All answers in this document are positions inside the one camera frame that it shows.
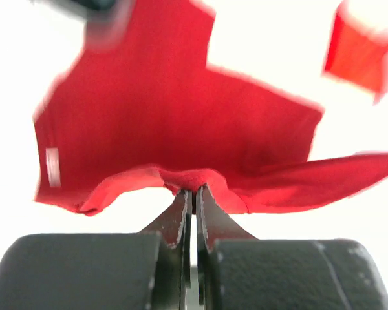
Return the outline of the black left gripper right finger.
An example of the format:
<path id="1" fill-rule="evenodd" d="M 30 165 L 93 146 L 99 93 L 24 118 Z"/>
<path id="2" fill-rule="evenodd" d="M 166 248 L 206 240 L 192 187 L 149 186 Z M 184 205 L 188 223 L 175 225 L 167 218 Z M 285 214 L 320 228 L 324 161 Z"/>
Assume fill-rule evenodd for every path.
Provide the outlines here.
<path id="1" fill-rule="evenodd" d="M 388 309 L 385 285 L 360 243 L 260 240 L 207 186 L 195 199 L 199 302 L 206 309 Z"/>

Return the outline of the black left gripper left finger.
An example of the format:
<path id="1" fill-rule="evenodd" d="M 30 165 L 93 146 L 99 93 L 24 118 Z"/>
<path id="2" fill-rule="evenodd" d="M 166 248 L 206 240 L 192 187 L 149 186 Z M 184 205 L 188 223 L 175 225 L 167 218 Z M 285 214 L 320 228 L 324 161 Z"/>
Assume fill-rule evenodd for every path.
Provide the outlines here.
<path id="1" fill-rule="evenodd" d="M 192 195 L 132 234 L 31 234 L 0 261 L 0 310 L 184 309 Z"/>

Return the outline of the dark red t shirt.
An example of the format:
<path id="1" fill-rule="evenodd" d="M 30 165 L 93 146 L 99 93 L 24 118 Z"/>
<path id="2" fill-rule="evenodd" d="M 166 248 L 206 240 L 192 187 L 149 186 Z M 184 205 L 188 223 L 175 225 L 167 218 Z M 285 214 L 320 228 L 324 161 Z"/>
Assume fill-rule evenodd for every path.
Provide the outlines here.
<path id="1" fill-rule="evenodd" d="M 36 201 L 102 212 L 207 185 L 229 214 L 301 212 L 388 177 L 388 93 L 324 71 L 342 1 L 132 1 L 91 21 L 35 120 Z"/>

